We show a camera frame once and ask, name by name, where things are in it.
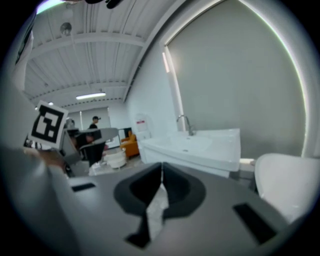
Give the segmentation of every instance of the fluorescent light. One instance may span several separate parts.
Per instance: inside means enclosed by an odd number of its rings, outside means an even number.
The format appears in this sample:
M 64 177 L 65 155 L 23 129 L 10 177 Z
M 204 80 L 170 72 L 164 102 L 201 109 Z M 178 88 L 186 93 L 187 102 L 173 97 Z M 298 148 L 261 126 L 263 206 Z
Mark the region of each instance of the fluorescent light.
M 89 99 L 89 98 L 95 98 L 95 97 L 103 97 L 106 96 L 104 92 L 99 92 L 99 93 L 92 93 L 92 94 L 87 94 L 87 95 L 81 95 L 75 97 L 77 100 L 84 100 L 84 99 Z
M 166 54 L 164 52 L 162 53 L 162 57 L 163 57 L 163 62 L 164 62 L 164 66 L 165 66 L 165 71 L 167 73 L 169 73 L 170 69 L 169 69 L 167 58 L 166 58 Z
M 47 0 L 46 2 L 40 4 L 36 10 L 36 14 L 42 13 L 43 11 L 54 7 L 56 5 L 62 4 L 63 1 L 61 0 Z

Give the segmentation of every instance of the chair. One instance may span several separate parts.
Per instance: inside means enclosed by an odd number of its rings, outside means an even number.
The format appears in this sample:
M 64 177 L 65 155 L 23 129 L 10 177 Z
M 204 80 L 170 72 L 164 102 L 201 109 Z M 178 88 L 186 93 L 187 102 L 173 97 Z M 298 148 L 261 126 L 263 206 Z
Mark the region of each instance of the chair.
M 121 149 L 125 149 L 125 154 L 128 158 L 140 154 L 136 135 L 132 134 L 132 132 L 129 133 L 129 135 L 129 138 L 124 138 L 121 140 L 123 143 L 120 145 Z
M 264 154 L 254 178 L 259 196 L 292 223 L 309 213 L 319 196 L 320 159 Z

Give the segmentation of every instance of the gray surface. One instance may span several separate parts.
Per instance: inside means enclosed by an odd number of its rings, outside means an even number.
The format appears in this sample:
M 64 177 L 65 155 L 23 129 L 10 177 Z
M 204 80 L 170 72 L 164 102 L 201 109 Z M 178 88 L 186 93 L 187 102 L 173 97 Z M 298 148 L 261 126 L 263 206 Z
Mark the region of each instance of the gray surface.
M 281 41 L 258 15 L 237 0 L 223 1 L 168 48 L 183 112 L 197 130 L 240 128 L 242 158 L 301 155 L 300 81 Z
M 206 198 L 191 216 L 167 220 L 145 252 L 170 256 L 207 255 L 208 252 L 211 255 L 238 255 L 254 249 L 257 242 L 232 209 L 236 204 L 248 203 L 276 231 L 287 226 L 275 209 L 237 182 L 187 167 L 180 166 L 180 169 L 204 183 Z M 96 216 L 101 221 L 102 227 L 117 226 L 117 233 L 125 238 L 137 230 L 139 218 L 122 211 L 114 200 L 113 189 L 118 181 L 139 171 L 138 167 L 68 181 L 73 186 L 94 183 L 97 188 L 77 192 L 77 199 L 94 218 Z

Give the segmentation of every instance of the black slot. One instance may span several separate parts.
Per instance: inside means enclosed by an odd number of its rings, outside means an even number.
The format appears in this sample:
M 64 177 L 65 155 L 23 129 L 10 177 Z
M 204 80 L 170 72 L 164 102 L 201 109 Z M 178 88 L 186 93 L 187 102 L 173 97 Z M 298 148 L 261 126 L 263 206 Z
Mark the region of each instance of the black slot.
M 95 185 L 92 184 L 92 183 L 87 183 L 87 184 L 82 184 L 82 185 L 77 185 L 77 186 L 73 186 L 71 187 L 72 190 L 74 192 L 79 192 L 79 191 L 82 191 L 82 190 L 88 190 L 88 189 L 91 189 L 91 188 L 94 188 Z
M 233 209 L 259 244 L 265 243 L 277 234 L 248 204 L 238 204 Z

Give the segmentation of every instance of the floor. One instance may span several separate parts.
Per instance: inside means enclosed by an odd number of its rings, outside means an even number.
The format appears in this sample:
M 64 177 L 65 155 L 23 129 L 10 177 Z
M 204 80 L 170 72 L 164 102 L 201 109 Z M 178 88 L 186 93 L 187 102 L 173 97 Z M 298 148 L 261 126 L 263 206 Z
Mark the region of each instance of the floor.
M 113 154 L 117 152 L 117 149 L 109 149 L 107 152 L 109 154 Z M 97 176 L 114 172 L 122 172 L 126 169 L 138 167 L 140 165 L 143 165 L 143 162 L 141 161 L 141 158 L 138 155 L 128 159 L 127 164 L 121 167 L 120 169 L 112 169 L 109 165 L 105 164 L 100 165 L 98 168 L 94 170 L 94 172 L 91 170 L 89 175 Z M 245 186 L 250 190 L 255 190 L 254 173 L 252 171 L 240 170 L 238 172 L 231 172 L 229 179 L 239 182 L 239 184 Z M 163 228 L 162 214 L 164 209 L 166 209 L 168 206 L 169 203 L 167 191 L 166 188 L 163 185 L 161 185 L 157 193 L 155 194 L 152 202 L 146 210 L 148 218 L 149 235 L 151 241 L 155 239 L 155 237 Z

